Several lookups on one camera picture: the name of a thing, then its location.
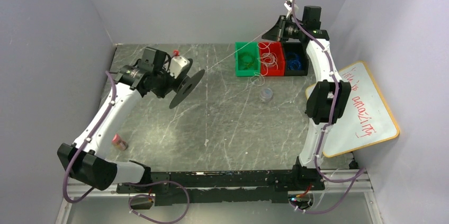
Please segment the black cable spool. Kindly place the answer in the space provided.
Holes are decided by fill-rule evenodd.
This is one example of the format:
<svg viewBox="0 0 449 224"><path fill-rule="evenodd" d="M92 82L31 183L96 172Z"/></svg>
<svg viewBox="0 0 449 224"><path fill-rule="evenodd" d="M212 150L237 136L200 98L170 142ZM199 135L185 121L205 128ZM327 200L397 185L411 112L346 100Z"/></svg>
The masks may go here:
<svg viewBox="0 0 449 224"><path fill-rule="evenodd" d="M173 97L172 101L170 102L169 108L174 109L177 107L181 102L183 102L190 93L197 87L201 79L203 78L205 74L205 70L201 69L198 72L196 72L193 76L189 76L188 72L190 71L192 65L187 71L182 72L180 75L182 76L182 82L175 92L175 96Z"/></svg>

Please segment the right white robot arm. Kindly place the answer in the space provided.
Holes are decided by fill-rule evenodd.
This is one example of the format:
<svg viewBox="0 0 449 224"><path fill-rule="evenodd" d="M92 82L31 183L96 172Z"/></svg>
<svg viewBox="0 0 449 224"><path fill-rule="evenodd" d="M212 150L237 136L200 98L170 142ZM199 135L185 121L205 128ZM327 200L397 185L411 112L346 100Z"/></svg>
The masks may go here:
<svg viewBox="0 0 449 224"><path fill-rule="evenodd" d="M344 114L351 85L343 81L335 67L328 32L320 28L321 7L304 7L301 21L294 16L295 9L292 6L289 9L262 38L277 42L298 40L301 53L308 56L313 66L316 83L306 104L308 134L292 168L292 176L298 182L315 181L322 178L320 165L324 146L333 125Z"/></svg>

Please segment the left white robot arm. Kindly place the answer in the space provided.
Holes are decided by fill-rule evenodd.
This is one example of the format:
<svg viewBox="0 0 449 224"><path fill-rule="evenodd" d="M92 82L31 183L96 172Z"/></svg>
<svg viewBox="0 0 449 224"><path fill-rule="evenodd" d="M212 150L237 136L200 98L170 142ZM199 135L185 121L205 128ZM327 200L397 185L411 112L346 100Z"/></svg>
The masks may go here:
<svg viewBox="0 0 449 224"><path fill-rule="evenodd" d="M139 183L149 173L145 165L106 159L118 129L138 102L148 93L164 98L178 91L187 79L193 60L145 47L142 57L115 74L107 73L111 89L103 105L72 144L63 143L57 156L65 170L63 191L73 178L103 191L113 183Z"/></svg>

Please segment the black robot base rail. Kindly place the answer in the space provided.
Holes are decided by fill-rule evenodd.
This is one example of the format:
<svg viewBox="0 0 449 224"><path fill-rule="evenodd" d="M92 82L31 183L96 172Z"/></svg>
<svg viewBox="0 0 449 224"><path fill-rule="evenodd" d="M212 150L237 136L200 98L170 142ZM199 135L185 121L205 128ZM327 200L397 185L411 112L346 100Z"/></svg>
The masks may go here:
<svg viewBox="0 0 449 224"><path fill-rule="evenodd" d="M156 206L169 206L187 202L287 203L297 194L324 189L316 170L294 166L255 171L153 172L138 185L119 184L116 191L151 193Z"/></svg>

